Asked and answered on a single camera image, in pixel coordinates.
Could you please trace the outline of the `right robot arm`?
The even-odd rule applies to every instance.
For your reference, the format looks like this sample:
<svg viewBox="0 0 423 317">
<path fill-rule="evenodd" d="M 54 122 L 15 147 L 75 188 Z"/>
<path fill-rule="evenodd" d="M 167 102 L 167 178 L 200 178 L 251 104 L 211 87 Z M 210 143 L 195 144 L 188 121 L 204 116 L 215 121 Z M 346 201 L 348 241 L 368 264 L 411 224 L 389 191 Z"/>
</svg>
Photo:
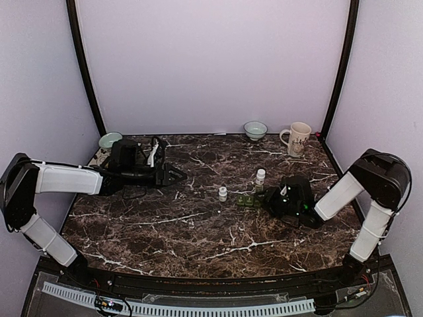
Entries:
<svg viewBox="0 0 423 317">
<path fill-rule="evenodd" d="M 339 283 L 350 287 L 362 277 L 362 265 L 386 239 L 411 189 L 412 172 L 403 159 L 368 149 L 319 200 L 313 197 L 310 180 L 302 176 L 282 178 L 278 186 L 266 188 L 256 197 L 271 216 L 292 218 L 300 225 L 318 229 L 366 194 L 369 203 L 362 211 L 361 229 L 344 257 L 345 266 L 337 273 Z"/>
</svg>

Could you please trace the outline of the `white pill bottle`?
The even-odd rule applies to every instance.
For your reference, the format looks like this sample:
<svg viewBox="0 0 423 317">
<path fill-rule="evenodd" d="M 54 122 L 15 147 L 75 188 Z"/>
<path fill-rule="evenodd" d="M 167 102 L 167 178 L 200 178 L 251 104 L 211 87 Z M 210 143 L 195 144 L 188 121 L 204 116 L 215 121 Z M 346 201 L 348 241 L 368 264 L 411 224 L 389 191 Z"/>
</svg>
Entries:
<svg viewBox="0 0 423 317">
<path fill-rule="evenodd" d="M 259 168 L 256 172 L 255 184 L 258 186 L 262 186 L 264 184 L 265 177 L 266 177 L 265 169 Z"/>
</svg>

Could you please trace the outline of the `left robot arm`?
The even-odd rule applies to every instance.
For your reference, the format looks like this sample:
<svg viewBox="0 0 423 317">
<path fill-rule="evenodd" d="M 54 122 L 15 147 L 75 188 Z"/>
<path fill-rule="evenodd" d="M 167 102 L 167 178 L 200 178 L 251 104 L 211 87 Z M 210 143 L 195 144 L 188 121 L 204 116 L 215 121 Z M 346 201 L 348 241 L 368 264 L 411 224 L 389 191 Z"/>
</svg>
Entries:
<svg viewBox="0 0 423 317">
<path fill-rule="evenodd" d="M 37 196 L 110 196 L 130 186 L 159 189 L 186 179 L 185 172 L 166 161 L 166 145 L 156 136 L 148 152 L 131 139 L 114 142 L 99 165 L 48 162 L 18 153 L 1 176 L 1 212 L 8 231 L 21 233 L 67 269 L 76 286 L 87 288 L 93 273 L 86 258 L 37 211 Z"/>
</svg>

